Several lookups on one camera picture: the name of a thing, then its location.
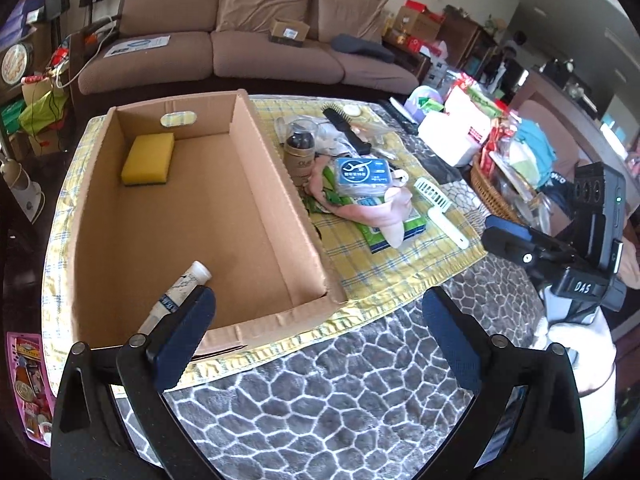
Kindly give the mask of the large cardboard box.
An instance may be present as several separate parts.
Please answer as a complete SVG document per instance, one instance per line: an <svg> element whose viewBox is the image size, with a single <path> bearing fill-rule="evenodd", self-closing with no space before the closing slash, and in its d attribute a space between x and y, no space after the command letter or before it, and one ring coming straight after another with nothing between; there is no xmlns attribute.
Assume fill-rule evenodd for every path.
<svg viewBox="0 0 640 480"><path fill-rule="evenodd" d="M127 186L134 140L172 130L168 180ZM282 159L244 91L112 108L81 177L70 225L62 341L122 344L194 262L209 270L213 322L198 356L272 344L322 324L344 289Z"/></svg>

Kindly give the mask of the black hairbrush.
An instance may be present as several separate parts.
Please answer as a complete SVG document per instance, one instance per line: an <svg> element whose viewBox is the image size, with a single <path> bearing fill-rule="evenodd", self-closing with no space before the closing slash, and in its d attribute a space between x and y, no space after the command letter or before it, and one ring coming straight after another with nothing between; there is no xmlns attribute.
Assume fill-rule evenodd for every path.
<svg viewBox="0 0 640 480"><path fill-rule="evenodd" d="M324 117L334 125L335 129L341 131L346 136L349 144L354 148L358 155L370 155L372 145L369 142L363 141L356 132L352 130L346 115L334 107L325 107L322 110Z"/></svg>

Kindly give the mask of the white glue tube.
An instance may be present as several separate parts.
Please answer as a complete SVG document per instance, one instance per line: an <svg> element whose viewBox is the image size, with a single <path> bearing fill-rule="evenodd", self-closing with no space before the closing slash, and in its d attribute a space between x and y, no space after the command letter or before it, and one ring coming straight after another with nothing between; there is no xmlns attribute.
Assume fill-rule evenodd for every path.
<svg viewBox="0 0 640 480"><path fill-rule="evenodd" d="M205 285L212 278L209 270L199 261L194 261L190 268L172 284L151 308L149 315L138 328L138 333L149 335L160 320L171 313L175 313L194 291L196 286Z"/></svg>

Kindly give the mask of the round cookie tin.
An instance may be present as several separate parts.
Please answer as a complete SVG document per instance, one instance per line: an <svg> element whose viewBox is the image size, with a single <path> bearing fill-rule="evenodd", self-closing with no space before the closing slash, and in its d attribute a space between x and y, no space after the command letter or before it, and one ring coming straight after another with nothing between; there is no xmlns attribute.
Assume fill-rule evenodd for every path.
<svg viewBox="0 0 640 480"><path fill-rule="evenodd" d="M26 75L32 62L30 44L14 44L6 50L1 63L1 78L8 86L18 84Z"/></svg>

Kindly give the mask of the Olay lotion bottle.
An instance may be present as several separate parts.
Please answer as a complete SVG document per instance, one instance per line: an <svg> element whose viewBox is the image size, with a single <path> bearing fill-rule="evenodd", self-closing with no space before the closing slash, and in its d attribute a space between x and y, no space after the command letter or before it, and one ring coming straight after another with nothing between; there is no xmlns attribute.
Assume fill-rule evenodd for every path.
<svg viewBox="0 0 640 480"><path fill-rule="evenodd" d="M310 177L316 156L316 132L317 125L304 118L286 125L283 161L296 186L302 186Z"/></svg>

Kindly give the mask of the yellow sponge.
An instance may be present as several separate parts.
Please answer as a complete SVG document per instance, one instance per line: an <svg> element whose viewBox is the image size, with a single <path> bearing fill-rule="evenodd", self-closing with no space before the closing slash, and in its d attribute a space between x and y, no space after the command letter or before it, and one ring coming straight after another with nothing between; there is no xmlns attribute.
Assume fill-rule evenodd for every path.
<svg viewBox="0 0 640 480"><path fill-rule="evenodd" d="M120 173L122 184L166 183L174 146L175 136L172 132L137 136Z"/></svg>

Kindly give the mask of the small cardboard box on sofa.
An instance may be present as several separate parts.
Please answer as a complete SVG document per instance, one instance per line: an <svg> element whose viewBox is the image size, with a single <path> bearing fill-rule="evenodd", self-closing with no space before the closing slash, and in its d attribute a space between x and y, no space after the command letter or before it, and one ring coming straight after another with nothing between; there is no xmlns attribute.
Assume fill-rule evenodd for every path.
<svg viewBox="0 0 640 480"><path fill-rule="evenodd" d="M305 43L309 29L309 25L301 21L275 18L270 27L269 41L273 44L301 48Z"/></svg>

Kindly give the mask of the yellow plaid cloth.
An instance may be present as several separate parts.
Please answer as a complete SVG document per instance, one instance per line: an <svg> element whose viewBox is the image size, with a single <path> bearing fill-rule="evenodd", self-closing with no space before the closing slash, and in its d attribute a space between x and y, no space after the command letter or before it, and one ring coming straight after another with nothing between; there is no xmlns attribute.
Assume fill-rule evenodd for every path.
<svg viewBox="0 0 640 480"><path fill-rule="evenodd" d="M320 103L311 99L247 96L255 107L260 128L268 134L281 159L282 148L274 126L276 120L297 114L316 116L321 110ZM61 383L70 348L75 342L82 341L72 344L62 341L56 321L67 296L70 225L77 208L81 177L86 171L90 150L96 143L106 115L89 122L80 140L58 196L44 260L42 339L52 387ZM161 133L172 132L177 126L190 125L194 119L191 112L168 114L163 118L164 131ZM280 356L371 323L415 300L428 288L446 282L485 255L476 229L457 208L448 211L448 218L469 240L470 246L465 250L457 248L436 226L428 226L423 233L410 238L401 247L372 254L355 223L332 214L310 214L308 211L307 214L340 278L346 295L345 303L319 326L272 344L221 356L198 356L196 350L181 377L181 385L196 386L251 370Z"/></svg>

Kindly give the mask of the dark blue neck pillow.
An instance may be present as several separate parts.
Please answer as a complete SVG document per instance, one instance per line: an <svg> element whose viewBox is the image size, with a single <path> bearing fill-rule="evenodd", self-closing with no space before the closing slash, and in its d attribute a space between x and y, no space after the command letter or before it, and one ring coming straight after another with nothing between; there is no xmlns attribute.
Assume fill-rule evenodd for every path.
<svg viewBox="0 0 640 480"><path fill-rule="evenodd" d="M393 52L383 47L382 44L346 34L335 36L330 41L330 46L336 52L375 58L376 60L390 64L395 62Z"/></svg>

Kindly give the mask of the wicker basket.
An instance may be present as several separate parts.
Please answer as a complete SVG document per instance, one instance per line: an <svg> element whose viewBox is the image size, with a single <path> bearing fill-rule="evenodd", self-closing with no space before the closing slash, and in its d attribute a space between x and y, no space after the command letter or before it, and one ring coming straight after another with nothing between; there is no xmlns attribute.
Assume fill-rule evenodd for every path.
<svg viewBox="0 0 640 480"><path fill-rule="evenodd" d="M471 186L487 209L497 217L523 225L516 212L508 205L500 193L492 186L488 177L480 170L480 155L473 158L471 171Z"/></svg>

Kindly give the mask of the blue floss pick box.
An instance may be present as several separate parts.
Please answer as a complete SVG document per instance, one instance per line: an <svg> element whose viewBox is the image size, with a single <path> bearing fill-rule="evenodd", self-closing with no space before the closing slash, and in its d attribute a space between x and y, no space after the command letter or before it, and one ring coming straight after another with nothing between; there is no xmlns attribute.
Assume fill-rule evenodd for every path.
<svg viewBox="0 0 640 480"><path fill-rule="evenodd" d="M343 196L382 196L392 186L390 166L384 159L339 157L333 161L335 191Z"/></svg>

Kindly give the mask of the black remote control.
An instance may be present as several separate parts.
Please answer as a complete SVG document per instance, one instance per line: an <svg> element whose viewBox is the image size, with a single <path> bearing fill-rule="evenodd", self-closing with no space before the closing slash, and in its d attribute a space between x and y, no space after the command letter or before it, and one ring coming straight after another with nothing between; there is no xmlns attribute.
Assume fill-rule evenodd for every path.
<svg viewBox="0 0 640 480"><path fill-rule="evenodd" d="M394 121L401 126L401 129L404 130L405 133L409 136L416 136L418 134L418 123L395 98L381 100L378 104L380 104L380 107L382 107L390 117L394 118Z"/></svg>

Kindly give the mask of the blue white paper on sofa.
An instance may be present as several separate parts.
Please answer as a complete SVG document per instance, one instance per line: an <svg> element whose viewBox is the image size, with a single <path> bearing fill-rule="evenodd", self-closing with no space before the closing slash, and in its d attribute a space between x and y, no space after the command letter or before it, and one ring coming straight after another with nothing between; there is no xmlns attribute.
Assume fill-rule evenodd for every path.
<svg viewBox="0 0 640 480"><path fill-rule="evenodd" d="M121 41L118 44L113 44L106 51L104 56L106 58L111 58L112 56L116 56L116 55L123 55L123 54L129 54L134 52L163 48L168 46L169 41L170 41L169 35Z"/></svg>

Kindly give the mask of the pink sock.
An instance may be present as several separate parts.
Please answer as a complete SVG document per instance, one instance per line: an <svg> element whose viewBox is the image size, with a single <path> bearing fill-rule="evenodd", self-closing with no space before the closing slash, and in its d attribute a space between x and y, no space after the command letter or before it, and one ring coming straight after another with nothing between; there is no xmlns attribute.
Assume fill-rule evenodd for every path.
<svg viewBox="0 0 640 480"><path fill-rule="evenodd" d="M316 158L305 184L306 193L334 216L378 229L390 247L399 248L405 238L404 223L412 211L411 192L406 188L388 188L379 205L334 205L323 192L322 172L330 160L326 155Z"/></svg>

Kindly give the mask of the green handheld fan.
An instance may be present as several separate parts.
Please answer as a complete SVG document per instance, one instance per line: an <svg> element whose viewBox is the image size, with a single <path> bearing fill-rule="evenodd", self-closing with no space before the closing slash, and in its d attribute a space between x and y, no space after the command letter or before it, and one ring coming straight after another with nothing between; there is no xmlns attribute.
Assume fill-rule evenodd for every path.
<svg viewBox="0 0 640 480"><path fill-rule="evenodd" d="M420 177L414 182L413 188L431 205L427 211L428 218L434 223L456 246L465 250L470 246L466 236L447 218L446 212L451 207L451 200L442 190L427 178Z"/></svg>

